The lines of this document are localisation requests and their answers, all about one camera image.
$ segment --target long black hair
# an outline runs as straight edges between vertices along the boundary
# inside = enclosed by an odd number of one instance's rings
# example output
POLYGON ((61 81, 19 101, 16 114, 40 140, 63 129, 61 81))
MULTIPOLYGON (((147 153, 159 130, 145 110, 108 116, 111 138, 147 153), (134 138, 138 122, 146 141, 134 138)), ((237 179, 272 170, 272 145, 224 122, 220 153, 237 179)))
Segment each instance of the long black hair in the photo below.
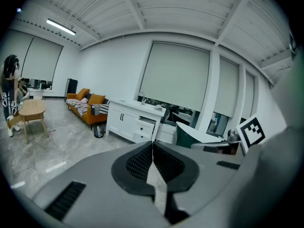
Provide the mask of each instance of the long black hair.
POLYGON ((8 56, 4 61, 4 78, 9 78, 10 74, 14 75, 16 66, 19 66, 19 60, 16 55, 8 56))

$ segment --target seated person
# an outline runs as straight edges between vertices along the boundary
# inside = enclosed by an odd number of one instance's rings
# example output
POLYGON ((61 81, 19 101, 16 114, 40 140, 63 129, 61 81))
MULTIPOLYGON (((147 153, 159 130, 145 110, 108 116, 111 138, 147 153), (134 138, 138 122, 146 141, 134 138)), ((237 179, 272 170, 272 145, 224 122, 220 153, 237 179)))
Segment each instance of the seated person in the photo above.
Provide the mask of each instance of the seated person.
POLYGON ((19 85, 18 85, 18 99, 21 102, 22 98, 27 94, 28 89, 25 86, 25 79, 22 78, 19 80, 19 85))

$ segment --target qr code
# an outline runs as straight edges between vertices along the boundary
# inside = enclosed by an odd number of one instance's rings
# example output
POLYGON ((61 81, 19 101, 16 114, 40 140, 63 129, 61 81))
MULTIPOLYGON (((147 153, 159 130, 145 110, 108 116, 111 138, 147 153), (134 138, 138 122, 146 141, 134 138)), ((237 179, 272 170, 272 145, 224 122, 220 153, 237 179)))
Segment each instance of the qr code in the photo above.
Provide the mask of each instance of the qr code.
POLYGON ((251 145, 261 142, 264 138, 264 132, 257 118, 253 118, 250 122, 241 127, 248 148, 251 145))

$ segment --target fluorescent light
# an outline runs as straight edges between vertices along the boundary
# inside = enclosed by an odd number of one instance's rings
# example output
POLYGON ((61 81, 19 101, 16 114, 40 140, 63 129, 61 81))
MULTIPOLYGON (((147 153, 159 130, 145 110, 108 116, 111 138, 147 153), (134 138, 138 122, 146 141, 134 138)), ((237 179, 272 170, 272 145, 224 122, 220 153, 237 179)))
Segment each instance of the fluorescent light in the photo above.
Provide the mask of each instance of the fluorescent light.
POLYGON ((57 22, 55 22, 55 21, 53 21, 51 19, 47 19, 47 23, 50 24, 50 25, 52 25, 52 26, 55 26, 55 27, 57 27, 59 29, 62 29, 63 31, 65 31, 65 32, 67 32, 67 33, 69 33, 69 34, 71 34, 73 36, 76 34, 75 31, 72 31, 72 30, 70 30, 69 28, 67 28, 67 27, 65 27, 63 25, 58 24, 57 22))

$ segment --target roller blind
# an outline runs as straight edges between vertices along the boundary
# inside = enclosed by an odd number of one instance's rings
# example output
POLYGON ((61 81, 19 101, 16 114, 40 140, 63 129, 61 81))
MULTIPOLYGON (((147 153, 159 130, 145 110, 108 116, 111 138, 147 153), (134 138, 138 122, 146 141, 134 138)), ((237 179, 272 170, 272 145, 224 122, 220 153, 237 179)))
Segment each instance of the roller blind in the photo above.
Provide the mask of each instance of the roller blind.
POLYGON ((145 97, 201 111, 207 86, 209 53, 154 43, 143 76, 145 97))
POLYGON ((9 30, 1 41, 0 45, 0 66, 4 63, 4 60, 11 54, 16 55, 19 59, 21 73, 24 58, 28 51, 29 45, 33 39, 33 36, 15 31, 9 30))
POLYGON ((238 98, 238 66, 220 58, 219 84, 214 112, 233 117, 238 98))
POLYGON ((248 119, 251 116, 254 95, 254 78, 246 73, 246 95, 242 118, 248 119))
POLYGON ((24 61, 22 77, 52 81, 62 46, 35 37, 24 61))

